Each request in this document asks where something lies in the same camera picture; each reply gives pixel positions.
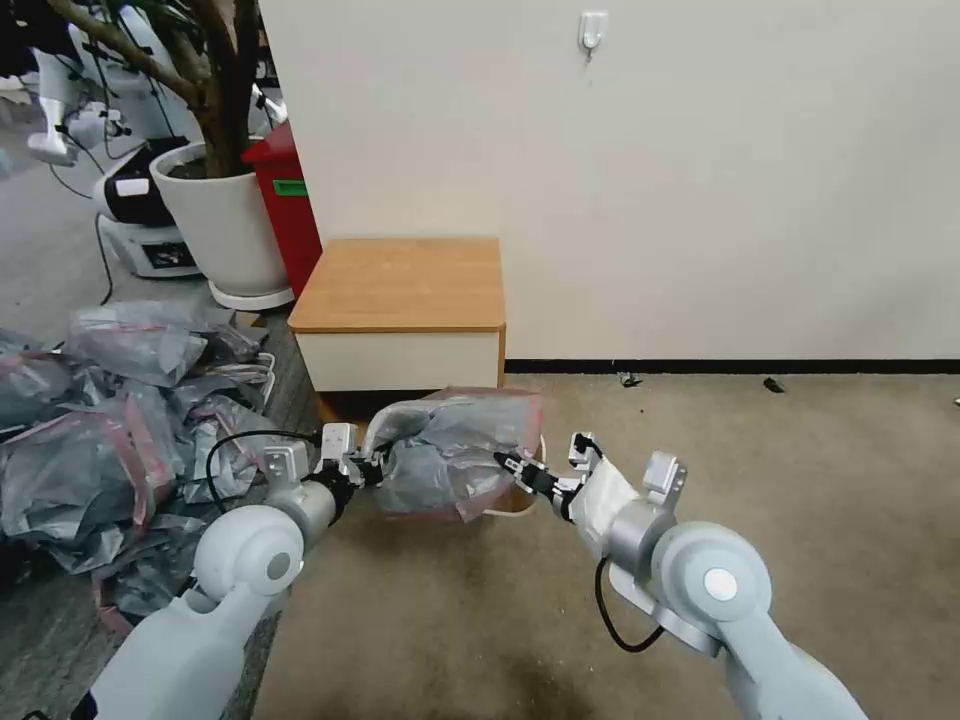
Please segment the green label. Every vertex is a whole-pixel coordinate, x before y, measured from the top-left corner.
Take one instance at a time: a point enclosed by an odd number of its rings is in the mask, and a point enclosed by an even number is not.
[[[274,180],[273,191],[277,197],[306,197],[307,184],[303,180]]]

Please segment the white robot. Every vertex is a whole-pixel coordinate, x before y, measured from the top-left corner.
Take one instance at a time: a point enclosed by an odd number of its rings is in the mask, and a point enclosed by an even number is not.
[[[99,6],[91,5],[88,10],[102,19]],[[81,152],[88,153],[100,143],[109,148],[113,138],[143,138],[143,145],[119,157],[93,187],[98,233],[135,275],[198,274],[148,170],[158,155],[202,139],[186,103],[52,11],[41,17],[42,32],[38,28],[31,35],[36,43],[33,54],[39,68],[39,102],[46,130],[28,139],[31,153],[51,166],[72,167],[83,159]],[[40,19],[34,14],[29,21]],[[141,10],[129,5],[120,8],[118,24],[154,60],[175,72],[169,53]],[[106,102],[78,108],[84,84],[99,88]],[[263,113],[254,134],[286,120],[286,106],[274,103],[256,86],[251,88],[251,100]]]
[[[71,717],[220,717],[240,680],[244,643],[297,577],[305,550],[356,489],[380,481],[379,459],[362,456],[355,437],[355,426],[325,426],[320,466],[302,483],[284,478],[297,476],[287,468],[302,467],[305,451],[268,450],[267,504],[231,510],[210,526],[197,548],[196,587],[137,626]],[[677,523],[673,510],[686,482],[677,458],[654,453],[640,491],[590,434],[574,434],[569,459],[576,475],[558,478],[530,458],[497,455],[601,559],[598,598],[609,567],[614,589],[658,623],[646,641],[627,645],[601,602],[618,645],[640,652],[666,632],[707,656],[722,652],[727,685],[749,720],[865,720],[843,684],[770,618],[770,576],[757,551],[719,525]]]

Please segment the baseboard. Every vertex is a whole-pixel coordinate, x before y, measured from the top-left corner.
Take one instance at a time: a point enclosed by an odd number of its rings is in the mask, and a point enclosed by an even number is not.
[[[960,358],[929,360],[523,360],[508,373],[604,375],[618,372],[714,375],[957,375]]]

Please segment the wooden top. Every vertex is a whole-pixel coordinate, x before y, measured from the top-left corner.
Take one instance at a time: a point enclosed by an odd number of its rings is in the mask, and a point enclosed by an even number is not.
[[[289,321],[299,333],[476,332],[504,323],[495,238],[331,240]]]

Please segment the soil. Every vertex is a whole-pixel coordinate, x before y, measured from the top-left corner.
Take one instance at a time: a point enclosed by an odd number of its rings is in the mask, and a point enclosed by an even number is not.
[[[252,172],[253,168],[250,166],[244,166],[248,171]],[[191,160],[188,163],[183,165],[177,165],[170,168],[170,172],[167,173],[172,178],[177,180],[206,180],[207,179],[207,166],[202,157]]]

